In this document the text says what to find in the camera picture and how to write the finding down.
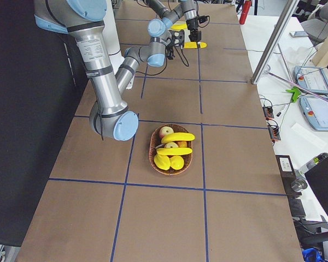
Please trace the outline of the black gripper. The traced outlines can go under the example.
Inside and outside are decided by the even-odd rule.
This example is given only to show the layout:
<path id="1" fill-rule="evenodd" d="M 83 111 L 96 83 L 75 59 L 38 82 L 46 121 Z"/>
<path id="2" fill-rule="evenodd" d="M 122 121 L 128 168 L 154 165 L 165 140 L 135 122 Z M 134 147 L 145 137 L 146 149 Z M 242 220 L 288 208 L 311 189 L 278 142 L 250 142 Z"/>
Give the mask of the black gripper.
<path id="1" fill-rule="evenodd" d="M 188 27 L 188 30 L 190 31 L 190 41 L 201 41 L 202 34 L 201 31 L 198 30 L 199 24 L 198 24 L 198 18 L 193 17 L 191 19 L 186 20 L 186 25 Z"/>
<path id="2" fill-rule="evenodd" d="M 172 46 L 172 45 L 167 45 L 166 46 L 166 58 L 167 59 L 174 59 L 175 58 L 174 46 Z"/>

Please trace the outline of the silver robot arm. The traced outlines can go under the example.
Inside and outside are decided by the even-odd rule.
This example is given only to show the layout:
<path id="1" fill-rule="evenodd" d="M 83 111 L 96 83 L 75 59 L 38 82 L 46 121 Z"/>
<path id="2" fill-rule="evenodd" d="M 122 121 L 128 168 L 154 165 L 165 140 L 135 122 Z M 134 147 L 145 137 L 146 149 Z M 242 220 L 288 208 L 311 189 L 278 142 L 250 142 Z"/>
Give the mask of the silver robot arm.
<path id="1" fill-rule="evenodd" d="M 126 141 L 135 135 L 138 116 L 128 109 L 122 93 L 140 62 L 152 67 L 163 65 L 171 38 L 169 29 L 183 14 L 180 5 L 169 10 L 160 1 L 147 1 L 146 4 L 160 16 L 148 24 L 150 44 L 128 49 L 124 61 L 115 71 L 107 45 L 118 44 L 118 35 L 113 31 L 107 40 L 103 37 L 105 29 L 115 28 L 110 1 L 34 1 L 38 27 L 71 35 L 76 41 L 97 98 L 90 112 L 90 125 L 101 137 Z"/>
<path id="2" fill-rule="evenodd" d="M 179 4 L 172 10 L 160 1 L 148 0 L 144 1 L 144 3 L 159 16 L 159 19 L 153 19 L 148 24 L 148 33 L 151 37 L 163 35 L 179 19 L 185 17 L 186 25 L 190 31 L 190 41 L 201 42 L 201 31 L 198 29 L 198 12 L 193 1 L 179 1 Z"/>

